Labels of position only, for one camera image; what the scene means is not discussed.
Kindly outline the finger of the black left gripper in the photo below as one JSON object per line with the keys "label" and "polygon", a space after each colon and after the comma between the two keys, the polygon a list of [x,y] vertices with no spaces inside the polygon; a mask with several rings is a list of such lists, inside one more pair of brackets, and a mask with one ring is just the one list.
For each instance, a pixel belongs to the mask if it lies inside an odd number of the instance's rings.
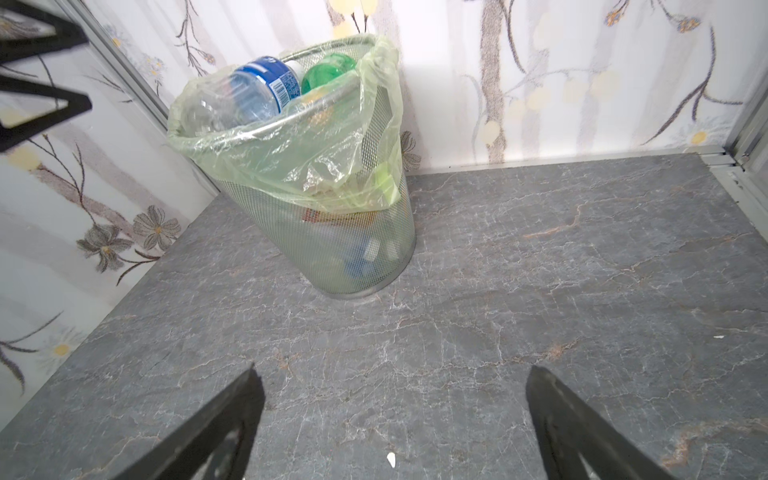
{"label": "finger of the black left gripper", "polygon": [[86,45],[89,40],[77,24],[23,1],[2,1],[1,15],[11,26],[1,29],[1,63],[59,52]]}
{"label": "finger of the black left gripper", "polygon": [[1,92],[27,97],[41,97],[52,102],[58,100],[62,103],[59,108],[40,111],[35,116],[28,116],[23,121],[11,126],[1,123],[1,152],[10,150],[20,143],[93,108],[90,98],[84,93],[8,76],[1,77]]}

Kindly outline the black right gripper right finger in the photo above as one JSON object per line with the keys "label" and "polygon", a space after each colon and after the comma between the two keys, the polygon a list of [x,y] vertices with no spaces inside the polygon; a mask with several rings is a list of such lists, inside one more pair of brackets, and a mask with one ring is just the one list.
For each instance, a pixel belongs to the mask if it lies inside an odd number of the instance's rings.
{"label": "black right gripper right finger", "polygon": [[670,479],[550,370],[532,366],[526,400],[549,479]]}

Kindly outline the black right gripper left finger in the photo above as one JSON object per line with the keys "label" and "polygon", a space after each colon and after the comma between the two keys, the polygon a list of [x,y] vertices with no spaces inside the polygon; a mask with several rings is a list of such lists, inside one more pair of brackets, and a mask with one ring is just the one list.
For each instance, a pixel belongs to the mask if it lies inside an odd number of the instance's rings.
{"label": "black right gripper left finger", "polygon": [[243,479],[266,402],[250,367],[118,479]]}

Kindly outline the Pocari Sweat clear bottle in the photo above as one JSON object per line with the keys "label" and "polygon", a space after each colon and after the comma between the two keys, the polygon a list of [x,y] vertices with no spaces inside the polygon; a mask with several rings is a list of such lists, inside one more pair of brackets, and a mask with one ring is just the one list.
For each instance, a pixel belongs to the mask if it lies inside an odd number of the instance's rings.
{"label": "Pocari Sweat clear bottle", "polygon": [[267,122],[301,95],[304,75],[295,60],[263,56],[217,78],[205,78],[181,100],[182,131],[199,137]]}

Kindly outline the green Sprite bottle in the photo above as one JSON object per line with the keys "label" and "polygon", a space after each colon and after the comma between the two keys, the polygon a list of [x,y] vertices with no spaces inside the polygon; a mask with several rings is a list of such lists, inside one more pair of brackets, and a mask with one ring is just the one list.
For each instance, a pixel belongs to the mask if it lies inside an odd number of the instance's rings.
{"label": "green Sprite bottle", "polygon": [[354,70],[357,62],[349,55],[331,53],[309,68],[301,82],[301,94],[324,86],[342,75]]}

